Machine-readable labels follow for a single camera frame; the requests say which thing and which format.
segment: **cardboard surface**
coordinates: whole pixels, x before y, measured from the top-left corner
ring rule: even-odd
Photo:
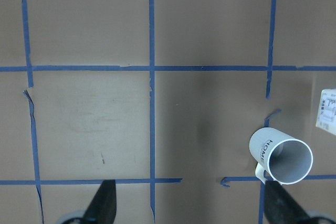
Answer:
[[[42,187],[45,224],[55,224],[63,215],[85,210],[99,185],[48,185]],[[153,221],[148,185],[117,185],[115,224]]]
[[[21,1],[0,0],[0,184],[35,183],[29,104],[22,94],[27,72],[11,72],[19,70],[11,66],[26,66]],[[334,0],[277,0],[273,54],[271,0],[28,0],[27,5],[33,63],[28,71],[34,79],[29,93],[46,224],[85,209],[99,185],[45,185],[45,180],[105,178],[145,179],[117,184],[115,223],[152,223],[151,207],[157,224],[258,223],[260,182],[231,181],[226,188],[220,181],[253,178],[249,139],[277,109],[282,111],[269,126],[309,144],[310,175],[336,175],[336,138],[315,127],[321,90],[336,88]],[[271,63],[284,67],[272,69]],[[158,70],[153,64],[172,67]],[[60,68],[35,65],[144,67],[41,71]],[[254,71],[216,69],[222,65]],[[334,67],[296,71],[292,65]],[[154,172],[162,180],[154,180]],[[169,178],[183,180],[162,183]],[[286,189],[305,209],[336,212],[335,180],[302,181]],[[0,185],[0,194],[0,223],[40,223],[35,185]]]
[[[157,65],[267,64],[271,0],[155,0]]]
[[[157,72],[156,176],[253,176],[251,135],[269,113],[264,72]]]
[[[25,66],[21,0],[0,0],[0,67]]]
[[[149,177],[147,72],[35,72],[42,179]]]
[[[334,66],[336,2],[277,0],[274,64]]]
[[[28,0],[34,65],[148,65],[148,0]]]
[[[38,194],[34,186],[0,186],[0,223],[41,223]]]
[[[0,180],[34,179],[26,72],[0,73]]]
[[[258,223],[260,182],[218,183],[204,178],[157,185],[156,223]]]

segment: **white box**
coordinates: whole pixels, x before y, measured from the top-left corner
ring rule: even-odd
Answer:
[[[322,90],[316,127],[336,135],[336,89]]]

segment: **mug handle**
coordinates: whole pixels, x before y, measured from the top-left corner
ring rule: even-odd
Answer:
[[[265,169],[263,168],[262,165],[260,165],[258,163],[257,167],[256,167],[256,177],[259,178],[261,180],[261,182],[263,182],[265,184],[266,183],[266,178],[264,177],[264,172],[265,172]]]

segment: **mug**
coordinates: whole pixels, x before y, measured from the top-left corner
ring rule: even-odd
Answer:
[[[312,151],[305,142],[270,127],[252,135],[249,149],[258,162],[256,177],[263,183],[267,171],[281,185],[295,184],[308,175],[313,164]]]

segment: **blue tape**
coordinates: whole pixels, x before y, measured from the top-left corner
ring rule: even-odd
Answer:
[[[336,179],[336,175],[308,175],[303,180]]]
[[[37,148],[37,134],[36,134],[36,122],[34,117],[34,103],[32,98],[30,97],[27,90],[23,92],[24,96],[28,99],[29,102],[29,113],[30,113],[30,131],[31,131],[31,139],[32,139],[32,147],[33,147],[33,161],[34,161],[34,172],[35,172],[35,185],[37,189],[37,193],[40,199],[40,206],[41,206],[41,217],[42,217],[42,224],[44,224],[44,214],[43,214],[43,206],[42,206],[42,191],[41,191],[41,181],[40,181],[40,170],[39,170],[39,163],[38,163],[38,148]]]
[[[228,182],[231,181],[259,181],[260,179],[257,177],[224,177],[222,181],[220,181],[220,184],[225,187],[230,187],[228,185]]]
[[[265,121],[264,121],[264,127],[268,127],[269,126],[269,120],[271,118],[273,118],[275,115],[279,114],[281,111],[282,111],[281,109],[278,109],[274,113],[272,113],[271,115],[269,115],[268,117],[266,117]]]
[[[27,0],[22,0],[22,22],[23,36],[25,42],[25,54],[27,64],[28,86],[34,86],[32,63],[30,61],[30,41],[29,41],[29,25],[28,25],[28,5]]]
[[[149,71],[149,66],[33,66],[34,71]]]
[[[336,66],[273,66],[273,71],[336,71]]]
[[[149,63],[150,63],[150,204],[155,223],[155,16],[154,0],[149,0]]]
[[[260,197],[259,197],[259,218],[258,224],[263,224],[264,218],[264,198],[265,198],[265,185],[260,182]]]
[[[25,72],[27,67],[0,67],[0,72]]]
[[[180,183],[182,178],[157,178],[156,184],[171,184]],[[87,179],[87,180],[40,180],[41,185],[100,185],[103,179]],[[149,184],[152,180],[150,178],[131,178],[131,179],[116,179],[116,184]],[[35,180],[0,180],[0,186],[26,186],[35,185]]]
[[[35,180],[0,180],[1,186],[35,185]]]
[[[267,71],[265,66],[155,66],[156,71]]]
[[[266,99],[270,99],[271,84],[272,84],[272,70],[273,70],[273,42],[275,31],[275,14],[277,8],[277,0],[271,0],[271,17],[269,25],[269,42],[268,42],[268,70],[267,70],[267,84],[266,84]]]

